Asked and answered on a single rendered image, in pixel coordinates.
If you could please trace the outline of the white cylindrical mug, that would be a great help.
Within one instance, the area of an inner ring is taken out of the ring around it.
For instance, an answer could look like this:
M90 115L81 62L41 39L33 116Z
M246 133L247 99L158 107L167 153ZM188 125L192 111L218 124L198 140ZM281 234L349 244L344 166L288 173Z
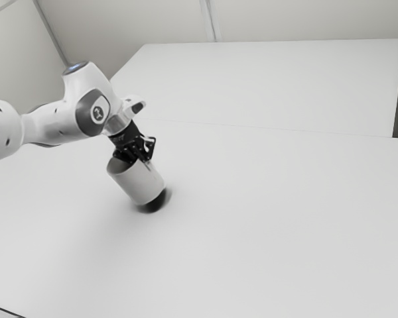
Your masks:
M111 158L107 173L136 205L146 205L165 189L165 181L153 163L137 159L133 164Z

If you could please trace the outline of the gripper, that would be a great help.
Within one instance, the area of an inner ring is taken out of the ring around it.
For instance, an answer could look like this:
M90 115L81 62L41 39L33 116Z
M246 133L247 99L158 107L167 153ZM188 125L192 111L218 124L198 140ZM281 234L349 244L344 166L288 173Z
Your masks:
M109 139L114 144L115 151L124 152L129 143L134 141L139 151L138 157L142 162L148 162L153 157L156 138L142 135L135 123L129 123L121 132L109 136Z

